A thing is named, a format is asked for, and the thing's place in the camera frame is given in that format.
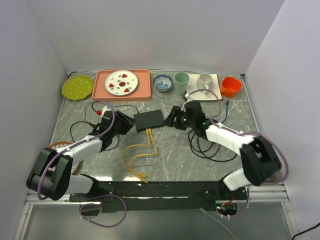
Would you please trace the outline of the black network switch box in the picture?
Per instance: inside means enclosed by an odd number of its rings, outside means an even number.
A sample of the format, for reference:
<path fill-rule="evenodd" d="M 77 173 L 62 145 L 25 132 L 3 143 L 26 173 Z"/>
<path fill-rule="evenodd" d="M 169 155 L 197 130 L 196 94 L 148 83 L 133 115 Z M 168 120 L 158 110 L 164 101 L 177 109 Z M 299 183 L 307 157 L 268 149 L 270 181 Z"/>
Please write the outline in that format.
<path fill-rule="evenodd" d="M 164 126 L 164 117 L 160 109 L 137 113 L 133 115 L 137 132 Z"/>

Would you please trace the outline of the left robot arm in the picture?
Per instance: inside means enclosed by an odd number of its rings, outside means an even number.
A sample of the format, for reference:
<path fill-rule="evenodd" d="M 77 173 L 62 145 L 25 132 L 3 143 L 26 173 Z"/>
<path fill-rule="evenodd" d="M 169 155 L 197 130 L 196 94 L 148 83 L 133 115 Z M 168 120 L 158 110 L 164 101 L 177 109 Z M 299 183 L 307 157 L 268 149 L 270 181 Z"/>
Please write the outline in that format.
<path fill-rule="evenodd" d="M 26 187 L 36 191 L 40 200 L 57 201 L 70 185 L 73 165 L 104 151 L 118 135 L 126 135 L 136 120 L 117 110 L 108 110 L 101 122 L 83 139 L 62 148 L 43 148 L 26 180 Z"/>

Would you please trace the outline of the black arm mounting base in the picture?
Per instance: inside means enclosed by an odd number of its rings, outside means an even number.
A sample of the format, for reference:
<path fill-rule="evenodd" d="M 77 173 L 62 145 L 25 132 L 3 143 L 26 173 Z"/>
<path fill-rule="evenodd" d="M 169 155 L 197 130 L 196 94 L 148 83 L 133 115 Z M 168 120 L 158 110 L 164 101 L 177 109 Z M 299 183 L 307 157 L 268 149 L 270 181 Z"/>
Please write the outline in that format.
<path fill-rule="evenodd" d="M 216 210 L 217 201 L 246 200 L 244 187 L 229 190 L 222 181 L 101 181 L 91 196 L 74 193 L 72 203 L 101 204 L 103 213 L 128 211 Z"/>

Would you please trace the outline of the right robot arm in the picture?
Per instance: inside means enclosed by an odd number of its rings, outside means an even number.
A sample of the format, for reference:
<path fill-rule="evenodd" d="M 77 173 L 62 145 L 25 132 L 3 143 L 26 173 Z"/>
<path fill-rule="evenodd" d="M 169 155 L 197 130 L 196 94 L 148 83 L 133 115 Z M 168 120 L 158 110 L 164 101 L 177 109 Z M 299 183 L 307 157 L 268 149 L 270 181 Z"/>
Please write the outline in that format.
<path fill-rule="evenodd" d="M 218 187 L 218 193 L 223 199 L 232 198 L 239 188 L 260 186 L 282 168 L 273 146 L 265 137 L 235 131 L 206 117 L 201 104 L 196 100 L 188 101 L 182 107 L 173 106 L 163 123 L 179 130 L 191 128 L 198 137 L 219 144 L 240 156 L 242 168 L 223 177 Z"/>

